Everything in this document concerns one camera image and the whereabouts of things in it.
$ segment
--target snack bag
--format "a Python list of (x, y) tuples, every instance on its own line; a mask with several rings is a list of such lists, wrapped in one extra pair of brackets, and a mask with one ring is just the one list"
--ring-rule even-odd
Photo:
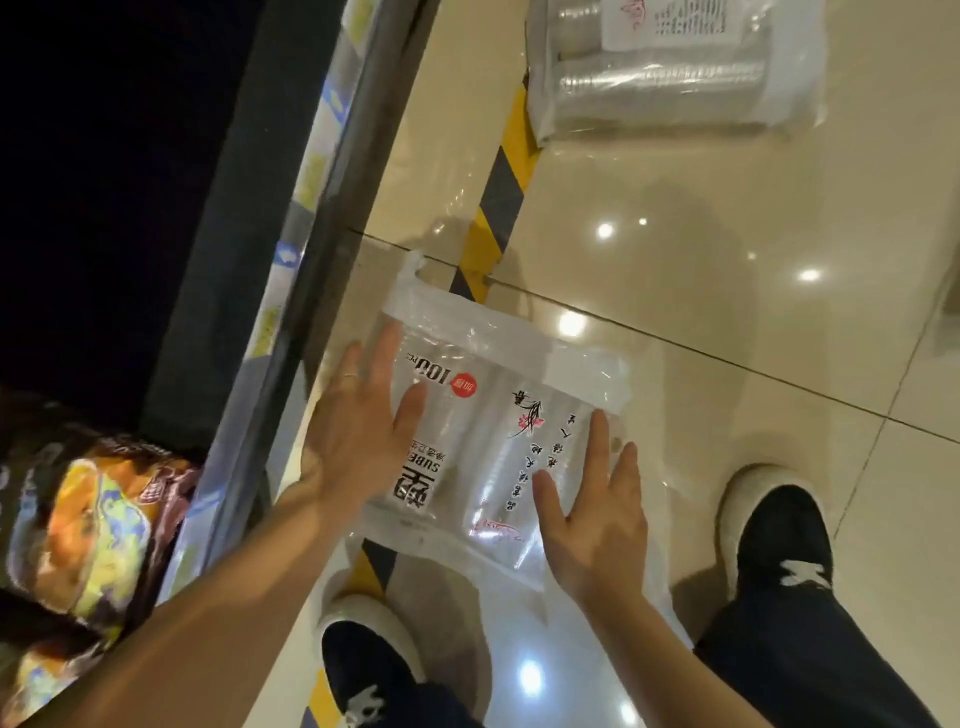
[(14, 728), (100, 659), (109, 640), (0, 592), (0, 728)]
[(411, 253), (384, 312), (404, 325), (393, 406), (416, 381), (427, 406), (393, 492), (368, 505), (371, 537), (474, 580), (491, 568), (541, 591), (543, 546), (531, 479), (547, 470), (568, 509), (590, 412), (615, 416), (628, 369), (609, 352), (551, 339), (528, 322), (421, 282)]
[(0, 404), (0, 588), (118, 634), (134, 595), (149, 601), (198, 469), (31, 395)]

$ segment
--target white logo on shoe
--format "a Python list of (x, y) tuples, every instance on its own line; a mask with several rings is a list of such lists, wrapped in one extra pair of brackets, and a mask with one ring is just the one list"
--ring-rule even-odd
[(790, 572), (780, 580), (784, 587), (796, 587), (812, 582), (823, 589), (832, 589), (830, 583), (824, 577), (825, 569), (822, 564), (785, 559), (780, 562), (780, 565)]
[(375, 697), (376, 685), (360, 691), (347, 703), (347, 712), (344, 713), (344, 728), (357, 728), (360, 725), (376, 723), (383, 716), (380, 710), (386, 705), (383, 698)]

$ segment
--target hand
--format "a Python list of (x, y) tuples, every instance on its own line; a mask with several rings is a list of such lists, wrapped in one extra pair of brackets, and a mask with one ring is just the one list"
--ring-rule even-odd
[(410, 387), (393, 415), (390, 384), (403, 338), (391, 321), (373, 350), (370, 374), (360, 377), (363, 348), (347, 347), (307, 426), (300, 457), (300, 481), (285, 498), (320, 497), (350, 515), (364, 501), (389, 491), (400, 476), (426, 406), (427, 385)]
[(534, 474), (534, 501), (546, 560), (557, 582), (583, 606), (594, 590), (640, 592), (647, 554), (647, 521), (640, 505), (636, 445), (627, 443), (613, 474), (610, 425), (601, 410), (590, 418), (580, 492), (568, 517), (546, 471)]

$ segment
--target white shoe sole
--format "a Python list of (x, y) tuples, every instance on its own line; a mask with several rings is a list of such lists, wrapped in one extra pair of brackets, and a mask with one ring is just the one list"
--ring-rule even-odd
[(317, 625), (316, 650), (320, 658), (321, 667), (324, 665), (324, 632), (338, 621), (353, 621), (362, 624), (383, 638), (403, 662), (410, 668), (414, 680), (418, 683), (426, 682), (426, 673), (423, 671), (423, 662), (420, 652), (414, 644), (410, 631), (403, 626), (403, 622), (385, 604), (371, 596), (349, 595), (341, 596), (330, 604), (320, 623)]
[[(813, 498), (813, 502), (817, 504), (824, 523), (827, 522), (827, 511), (816, 491), (813, 490), (813, 486), (794, 471), (777, 465), (755, 465), (735, 475), (724, 494), (719, 523), (720, 555), (727, 570), (727, 589), (730, 599), (736, 596), (736, 557), (747, 521), (767, 494), (781, 485), (796, 485), (807, 491)], [(832, 549), (833, 538), (830, 536), (829, 528), (827, 536)]]

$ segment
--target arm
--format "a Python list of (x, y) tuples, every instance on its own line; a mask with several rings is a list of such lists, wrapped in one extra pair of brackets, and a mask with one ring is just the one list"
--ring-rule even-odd
[(303, 602), (363, 502), (396, 482), (426, 402), (412, 387), (394, 418), (400, 327), (387, 326), (361, 381), (351, 345), (311, 418), (290, 486), (263, 523), (162, 605), (31, 726), (239, 728)]
[(534, 475), (543, 547), (561, 587), (583, 610), (651, 728), (770, 728), (746, 700), (701, 663), (642, 593), (647, 524), (636, 445), (608, 475), (610, 431), (590, 420), (580, 492), (569, 517), (546, 472)]

